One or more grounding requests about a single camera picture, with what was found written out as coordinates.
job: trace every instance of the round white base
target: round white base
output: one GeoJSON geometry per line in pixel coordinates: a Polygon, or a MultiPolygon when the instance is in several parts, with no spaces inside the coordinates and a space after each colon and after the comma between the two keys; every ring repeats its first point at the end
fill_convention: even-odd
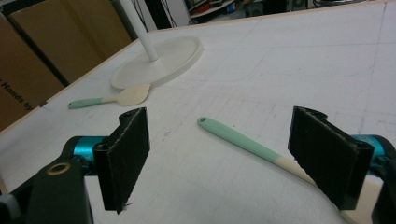
{"type": "Polygon", "coordinates": [[[201,41],[192,36],[172,38],[154,45],[160,58],[154,62],[145,51],[122,64],[111,77],[111,85],[125,89],[140,84],[160,86],[178,77],[201,57],[201,41]]]}

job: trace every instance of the cardboard box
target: cardboard box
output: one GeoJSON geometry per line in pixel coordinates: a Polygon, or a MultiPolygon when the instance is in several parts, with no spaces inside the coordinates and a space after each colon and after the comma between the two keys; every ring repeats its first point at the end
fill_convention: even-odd
{"type": "Polygon", "coordinates": [[[108,0],[47,0],[8,19],[69,83],[132,42],[108,0]]]}
{"type": "Polygon", "coordinates": [[[0,131],[64,88],[0,17],[0,131]]]}

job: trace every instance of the spatula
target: spatula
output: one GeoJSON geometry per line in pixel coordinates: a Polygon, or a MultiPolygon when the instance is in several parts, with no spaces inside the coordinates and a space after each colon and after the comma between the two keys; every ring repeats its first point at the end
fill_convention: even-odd
{"type": "Polygon", "coordinates": [[[150,84],[142,84],[129,87],[123,90],[120,94],[114,96],[73,101],[68,107],[69,109],[77,109],[90,105],[101,105],[113,102],[117,102],[122,106],[138,105],[146,99],[149,93],[149,86],[150,84]]]}

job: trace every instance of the white pole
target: white pole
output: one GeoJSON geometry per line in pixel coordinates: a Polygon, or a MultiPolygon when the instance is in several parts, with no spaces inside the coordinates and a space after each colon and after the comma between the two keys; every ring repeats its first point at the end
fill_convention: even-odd
{"type": "Polygon", "coordinates": [[[120,0],[120,2],[126,15],[128,16],[129,21],[134,27],[134,31],[139,37],[140,42],[142,42],[143,48],[145,48],[148,57],[152,62],[156,61],[160,57],[158,56],[157,51],[155,51],[155,48],[152,46],[151,40],[149,39],[148,33],[146,32],[146,28],[137,15],[136,9],[134,8],[131,0],[120,0]]]}

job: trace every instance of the white table surface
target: white table surface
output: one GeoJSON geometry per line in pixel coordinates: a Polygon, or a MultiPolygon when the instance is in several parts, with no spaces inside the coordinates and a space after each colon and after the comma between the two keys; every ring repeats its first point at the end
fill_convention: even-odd
{"type": "Polygon", "coordinates": [[[196,124],[217,119],[292,158],[295,105],[319,110],[346,133],[396,145],[396,3],[374,2],[149,34],[154,43],[200,38],[201,59],[147,100],[69,110],[106,96],[135,42],[0,134],[0,175],[15,189],[57,158],[75,135],[110,135],[118,116],[145,106],[151,150],[126,211],[105,211],[97,177],[86,177],[96,223],[345,223],[316,187],[196,124]]]}

